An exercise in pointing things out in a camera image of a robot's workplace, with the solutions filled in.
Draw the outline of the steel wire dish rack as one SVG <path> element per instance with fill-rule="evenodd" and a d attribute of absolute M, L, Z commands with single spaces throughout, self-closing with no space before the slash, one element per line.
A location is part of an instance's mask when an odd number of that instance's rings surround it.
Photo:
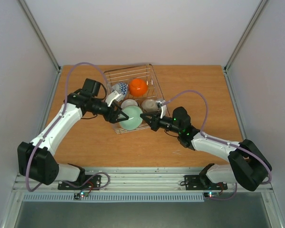
<path fill-rule="evenodd" d="M 143 80 L 148 86 L 146 93 L 142 96 L 134 96 L 130 92 L 127 92 L 124 99 L 118 103 L 119 106 L 127 100 L 134 100 L 139 107 L 147 99 L 164 101 L 164 96 L 152 64 L 110 69 L 104 71 L 104 75 L 108 81 L 106 85 L 108 93 L 111 93 L 112 88 L 117 88 L 119 85 L 122 86 L 124 83 L 129 86 L 130 82 L 136 78 Z"/>

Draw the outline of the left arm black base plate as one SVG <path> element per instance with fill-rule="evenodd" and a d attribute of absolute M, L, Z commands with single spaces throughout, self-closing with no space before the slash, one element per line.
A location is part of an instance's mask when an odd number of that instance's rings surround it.
<path fill-rule="evenodd" d="M 58 190 L 83 190 L 83 189 L 93 189 L 100 187 L 102 183 L 101 175 L 96 175 L 91 178 L 92 175 L 86 175 L 82 180 L 78 181 L 60 181 L 58 184 Z"/>

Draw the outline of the red blue patterned bowl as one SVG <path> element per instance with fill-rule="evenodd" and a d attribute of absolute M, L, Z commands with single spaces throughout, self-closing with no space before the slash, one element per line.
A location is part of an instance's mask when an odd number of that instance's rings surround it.
<path fill-rule="evenodd" d="M 128 84 L 125 82 L 119 82 L 119 83 L 113 85 L 112 89 L 117 91 L 118 93 L 120 93 L 123 98 L 126 97 L 126 95 L 128 94 L 128 91 L 129 91 Z"/>

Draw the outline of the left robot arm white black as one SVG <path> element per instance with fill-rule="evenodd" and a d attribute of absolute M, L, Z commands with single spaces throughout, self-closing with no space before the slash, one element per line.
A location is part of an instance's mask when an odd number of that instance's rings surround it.
<path fill-rule="evenodd" d="M 57 115 L 36 138 L 18 146 L 19 173 L 25 177 L 26 185 L 33 179 L 45 185 L 63 181 L 75 189 L 85 186 L 84 168 L 59 164 L 54 155 L 66 134 L 86 113 L 101 115 L 112 124 L 128 120 L 129 116 L 118 105 L 124 97 L 122 91 L 113 90 L 106 97 L 98 98 L 101 87 L 102 83 L 86 79 L 82 88 L 67 95 Z"/>

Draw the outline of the pale green bowl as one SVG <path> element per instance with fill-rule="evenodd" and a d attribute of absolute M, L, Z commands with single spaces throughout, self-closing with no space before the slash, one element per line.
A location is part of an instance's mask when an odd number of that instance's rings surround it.
<path fill-rule="evenodd" d="M 122 109 L 122 112 L 125 113 L 129 119 L 121 121 L 119 125 L 128 131 L 132 131 L 138 128 L 143 122 L 140 114 L 142 114 L 142 109 L 135 105 L 130 105 Z"/>

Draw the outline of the white bowl dark base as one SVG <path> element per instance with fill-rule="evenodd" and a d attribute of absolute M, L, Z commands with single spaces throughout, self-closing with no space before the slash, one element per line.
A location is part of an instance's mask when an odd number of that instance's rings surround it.
<path fill-rule="evenodd" d="M 131 106 L 131 105 L 138 106 L 138 103 L 135 100 L 133 100 L 133 99 L 126 99 L 126 100 L 124 100 L 122 102 L 121 108 L 124 109 L 124 108 L 126 108 L 128 106 Z"/>

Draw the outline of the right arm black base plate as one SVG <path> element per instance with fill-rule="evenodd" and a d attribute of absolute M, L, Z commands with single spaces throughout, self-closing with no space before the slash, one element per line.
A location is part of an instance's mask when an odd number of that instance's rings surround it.
<path fill-rule="evenodd" d="M 186 190 L 227 190 L 228 186 L 225 183 L 203 183 L 199 175 L 185 175 L 183 184 Z"/>

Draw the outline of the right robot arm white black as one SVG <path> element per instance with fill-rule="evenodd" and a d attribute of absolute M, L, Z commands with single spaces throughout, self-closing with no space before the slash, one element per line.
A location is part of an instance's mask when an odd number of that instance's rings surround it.
<path fill-rule="evenodd" d="M 162 128 L 177 133 L 183 147 L 206 152 L 228 162 L 222 166 L 210 163 L 199 173 L 201 185 L 206 189 L 220 182 L 233 182 L 248 191 L 255 191 L 269 178 L 272 167 L 251 140 L 231 142 L 208 135 L 191 124 L 191 118 L 183 107 L 176 108 L 172 117 L 159 111 L 143 113 L 140 117 L 153 131 Z"/>

